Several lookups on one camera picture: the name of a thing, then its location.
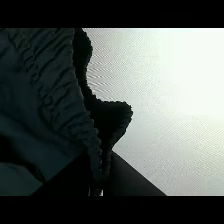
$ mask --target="gathered fabric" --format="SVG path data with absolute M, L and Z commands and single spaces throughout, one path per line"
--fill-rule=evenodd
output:
M 92 50 L 81 28 L 0 28 L 0 162 L 44 183 L 85 151 L 99 195 L 133 112 L 92 94 Z

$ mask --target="white wall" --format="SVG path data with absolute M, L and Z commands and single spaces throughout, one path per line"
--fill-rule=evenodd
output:
M 114 150 L 167 195 L 224 195 L 224 29 L 85 29 L 89 85 L 134 116 Z

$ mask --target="white surface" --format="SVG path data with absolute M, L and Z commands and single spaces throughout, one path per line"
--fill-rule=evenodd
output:
M 132 105 L 114 150 L 167 195 L 224 195 L 224 29 L 85 29 L 88 81 Z

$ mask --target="white background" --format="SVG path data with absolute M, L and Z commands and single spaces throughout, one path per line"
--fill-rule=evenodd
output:
M 224 195 L 224 29 L 84 29 L 88 82 L 134 115 L 116 151 L 167 195 Z

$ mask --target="gray textured surface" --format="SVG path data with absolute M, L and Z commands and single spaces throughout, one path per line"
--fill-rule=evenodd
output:
M 224 195 L 224 29 L 85 29 L 88 81 L 134 116 L 114 150 L 167 195 Z

